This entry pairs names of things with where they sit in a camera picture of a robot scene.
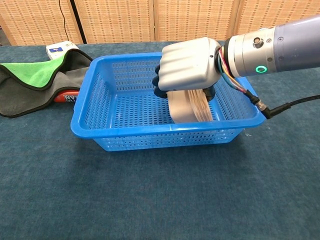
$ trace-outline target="wicker panel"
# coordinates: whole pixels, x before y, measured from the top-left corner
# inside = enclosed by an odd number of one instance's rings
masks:
[[[152,0],[75,0],[88,44],[154,41]]]
[[[200,37],[225,40],[234,24],[236,0],[155,0],[155,39],[186,41]]]
[[[69,40],[82,43],[67,0],[61,0]],[[59,1],[1,0],[0,25],[14,46],[49,45],[66,41]]]
[[[319,0],[243,0],[235,34],[274,27],[319,13]]]

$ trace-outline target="blue plastic basket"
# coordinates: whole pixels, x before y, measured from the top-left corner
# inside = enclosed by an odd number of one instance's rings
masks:
[[[176,124],[168,100],[154,95],[152,79],[161,52],[111,55],[92,61],[74,106],[71,130],[106,151],[124,151],[232,141],[265,117],[222,79],[209,103],[213,121]],[[238,81],[252,93],[246,78]]]

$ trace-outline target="blue label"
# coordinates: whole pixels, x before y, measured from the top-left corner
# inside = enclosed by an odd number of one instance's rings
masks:
[[[50,48],[50,53],[63,52],[62,47]]]

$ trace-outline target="robotic arm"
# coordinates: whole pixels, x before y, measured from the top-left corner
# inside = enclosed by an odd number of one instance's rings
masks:
[[[222,75],[219,58],[231,78],[320,67],[320,15],[235,35],[224,46],[207,37],[168,45],[155,70],[154,94],[166,98],[169,91],[203,89],[210,101]],[[261,111],[266,108],[250,94]]]

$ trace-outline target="power cord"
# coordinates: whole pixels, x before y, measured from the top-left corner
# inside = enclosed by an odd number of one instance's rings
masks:
[[[314,96],[308,96],[308,97],[300,98],[300,99],[295,100],[295,101],[286,102],[285,104],[277,106],[277,107],[275,107],[273,109],[269,109],[268,106],[265,105],[259,99],[259,97],[253,95],[249,90],[246,90],[244,95],[246,95],[249,98],[249,100],[250,100],[250,102],[252,104],[254,104],[254,105],[256,105],[258,107],[258,109],[265,116],[266,119],[271,119],[274,116],[282,113],[283,111],[285,111],[287,109],[290,109],[294,105],[320,99],[320,94],[319,95],[314,95]]]
[[[65,18],[64,13],[62,12],[62,8],[61,8],[61,0],[59,0],[59,8],[60,8],[60,12],[61,12],[61,14],[62,14],[62,16],[63,16],[64,32],[65,32],[65,35],[66,35],[67,40],[69,41],[69,36],[68,36],[68,33],[67,33],[67,29],[66,29],[66,18]]]

